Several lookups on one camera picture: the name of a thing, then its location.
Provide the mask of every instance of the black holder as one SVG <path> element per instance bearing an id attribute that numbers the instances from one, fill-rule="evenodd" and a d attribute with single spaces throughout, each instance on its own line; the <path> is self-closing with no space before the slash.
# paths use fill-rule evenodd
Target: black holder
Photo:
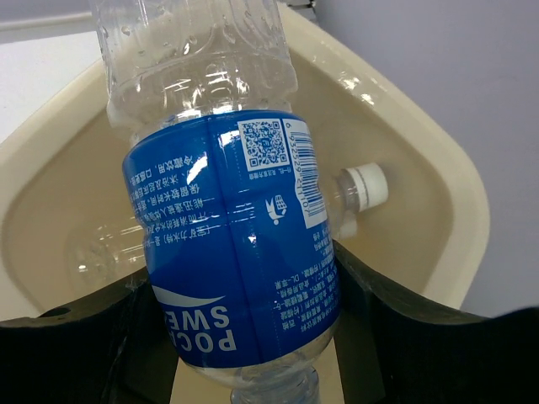
<path id="1" fill-rule="evenodd" d="M 537 401 L 539 310 L 453 310 L 334 247 L 346 404 Z M 1 403 L 170 401 L 178 357 L 145 269 L 39 318 L 0 322 L 0 344 Z"/>

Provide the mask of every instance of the plastic bottle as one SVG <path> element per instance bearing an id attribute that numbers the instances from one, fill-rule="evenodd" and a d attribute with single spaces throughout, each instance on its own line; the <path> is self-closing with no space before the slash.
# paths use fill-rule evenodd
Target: plastic bottle
<path id="1" fill-rule="evenodd" d="M 318 402 L 339 284 L 275 0 L 93 0 L 125 182 L 179 356 L 235 403 Z"/>

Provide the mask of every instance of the blue bottle label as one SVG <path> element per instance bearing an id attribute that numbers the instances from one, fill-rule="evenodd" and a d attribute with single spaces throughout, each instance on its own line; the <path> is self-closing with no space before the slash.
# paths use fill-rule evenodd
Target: blue bottle label
<path id="1" fill-rule="evenodd" d="M 301 119 L 243 111 L 180 123 L 141 141 L 123 168 L 185 362 L 261 364 L 337 319 L 333 246 Z"/>

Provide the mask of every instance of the clear plastic bottle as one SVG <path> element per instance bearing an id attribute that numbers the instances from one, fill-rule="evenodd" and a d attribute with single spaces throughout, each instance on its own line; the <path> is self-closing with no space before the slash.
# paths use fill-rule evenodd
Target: clear plastic bottle
<path id="1" fill-rule="evenodd" d="M 308 129 L 287 114 L 297 80 L 275 0 L 91 3 L 109 120 L 131 128 L 125 180 L 180 357 L 235 403 L 318 402 L 312 363 L 339 286 Z"/>

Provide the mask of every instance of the barcode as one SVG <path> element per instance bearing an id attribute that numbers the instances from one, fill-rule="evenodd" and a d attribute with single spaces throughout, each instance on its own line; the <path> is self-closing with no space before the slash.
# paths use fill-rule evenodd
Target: barcode
<path id="1" fill-rule="evenodd" d="M 291 146 L 291 156 L 294 160 L 296 183 L 302 185 L 296 188 L 296 196 L 303 209 L 306 228 L 319 225 L 327 220 L 326 206 L 318 188 L 317 159 L 312 146 L 311 135 L 307 125 L 300 120 L 284 120 L 286 135 Z"/>
<path id="2" fill-rule="evenodd" d="M 292 135 L 296 138 L 297 155 L 302 168 L 303 193 L 309 203 L 308 213 L 309 216 L 314 216 L 326 209 L 318 188 L 317 158 L 308 133 L 292 132 Z"/>

